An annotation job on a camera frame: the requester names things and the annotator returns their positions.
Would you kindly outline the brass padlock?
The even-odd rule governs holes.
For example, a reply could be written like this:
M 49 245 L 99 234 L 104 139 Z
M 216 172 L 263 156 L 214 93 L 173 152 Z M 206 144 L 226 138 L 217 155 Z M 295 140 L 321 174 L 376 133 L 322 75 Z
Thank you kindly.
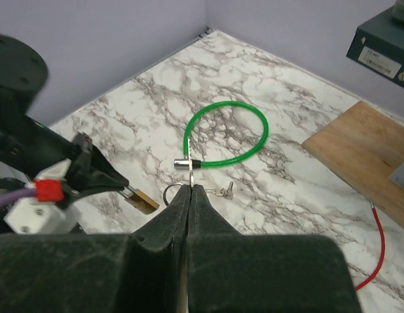
M 129 193 L 126 195 L 125 201 L 141 213 L 149 215 L 159 208 L 160 205 L 141 190 L 131 186 L 128 186 L 127 190 Z

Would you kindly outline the green cable lock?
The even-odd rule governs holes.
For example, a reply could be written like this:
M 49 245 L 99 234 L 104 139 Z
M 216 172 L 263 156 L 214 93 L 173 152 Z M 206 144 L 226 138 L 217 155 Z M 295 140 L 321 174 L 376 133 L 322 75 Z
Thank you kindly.
M 263 127 L 263 133 L 262 136 L 260 137 L 258 143 L 251 148 L 249 151 L 245 152 L 242 155 L 235 156 L 234 158 L 226 159 L 226 160 L 216 160 L 216 161 L 201 161 L 201 160 L 192 160 L 192 165 L 193 169 L 200 169 L 200 168 L 222 168 L 225 166 L 231 166 L 233 164 L 237 164 L 240 162 L 243 162 L 244 160 L 252 157 L 254 154 L 259 152 L 264 144 L 266 143 L 266 140 L 268 139 L 268 132 L 269 132 L 269 124 L 268 120 L 266 119 L 266 116 L 256 107 L 244 103 L 244 102 L 238 102 L 238 101 L 222 101 L 222 102 L 216 102 L 213 104 L 210 104 L 198 112 L 196 112 L 191 120 L 188 122 L 185 132 L 183 135 L 183 158 L 177 158 L 174 160 L 174 168 L 176 170 L 188 170 L 189 169 L 189 143 L 188 139 L 191 135 L 191 131 L 193 127 L 195 126 L 196 122 L 205 114 L 213 110 L 217 110 L 219 108 L 224 108 L 224 107 L 237 107 L 237 108 L 243 108 L 247 111 L 252 112 L 255 114 L 260 121 L 262 122 L 262 127 Z

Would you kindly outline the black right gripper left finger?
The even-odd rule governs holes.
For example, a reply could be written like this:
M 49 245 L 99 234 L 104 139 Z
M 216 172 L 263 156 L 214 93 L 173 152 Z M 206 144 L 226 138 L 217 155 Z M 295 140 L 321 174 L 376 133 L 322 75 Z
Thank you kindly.
M 186 312 L 191 193 L 133 233 L 0 235 L 0 312 Z

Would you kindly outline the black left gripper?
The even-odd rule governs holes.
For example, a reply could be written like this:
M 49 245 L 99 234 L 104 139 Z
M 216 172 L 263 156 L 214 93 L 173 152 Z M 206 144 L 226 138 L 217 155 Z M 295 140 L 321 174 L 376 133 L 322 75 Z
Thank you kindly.
M 69 166 L 69 203 L 103 192 L 123 191 L 129 180 L 121 175 L 94 146 L 85 133 L 77 133 L 72 143 L 30 117 L 23 127 L 14 119 L 0 117 L 0 162 L 33 179 L 37 174 L 61 162 Z

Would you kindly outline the silver key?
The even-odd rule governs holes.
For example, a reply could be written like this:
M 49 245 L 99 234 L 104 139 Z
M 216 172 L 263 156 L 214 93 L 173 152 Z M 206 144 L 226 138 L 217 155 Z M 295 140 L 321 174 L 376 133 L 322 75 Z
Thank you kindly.
M 188 171 L 188 181 L 190 187 L 194 187 L 194 173 L 193 173 L 193 160 L 191 154 L 191 138 L 187 137 L 187 152 L 184 154 L 183 158 L 177 158 L 174 160 L 174 169 L 175 170 L 187 170 Z M 175 182 L 168 185 L 163 191 L 163 202 L 167 206 L 169 202 L 167 200 L 167 192 L 173 186 L 183 186 L 185 183 L 183 182 Z

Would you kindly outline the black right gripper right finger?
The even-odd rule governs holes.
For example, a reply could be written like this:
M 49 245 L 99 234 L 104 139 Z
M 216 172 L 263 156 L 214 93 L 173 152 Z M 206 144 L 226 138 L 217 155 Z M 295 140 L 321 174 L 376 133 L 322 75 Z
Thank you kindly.
M 195 185 L 189 208 L 190 312 L 359 312 L 341 249 L 323 235 L 242 235 Z

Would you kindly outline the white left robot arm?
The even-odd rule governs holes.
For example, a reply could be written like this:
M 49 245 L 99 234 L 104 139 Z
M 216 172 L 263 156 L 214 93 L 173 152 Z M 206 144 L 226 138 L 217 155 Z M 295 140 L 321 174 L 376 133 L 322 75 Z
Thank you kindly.
M 47 79 L 48 67 L 33 48 L 0 34 L 0 162 L 33 179 L 42 170 L 69 160 L 64 178 L 67 197 L 61 208 L 86 196 L 124 190 L 129 181 L 87 134 L 77 133 L 67 140 L 27 116 Z

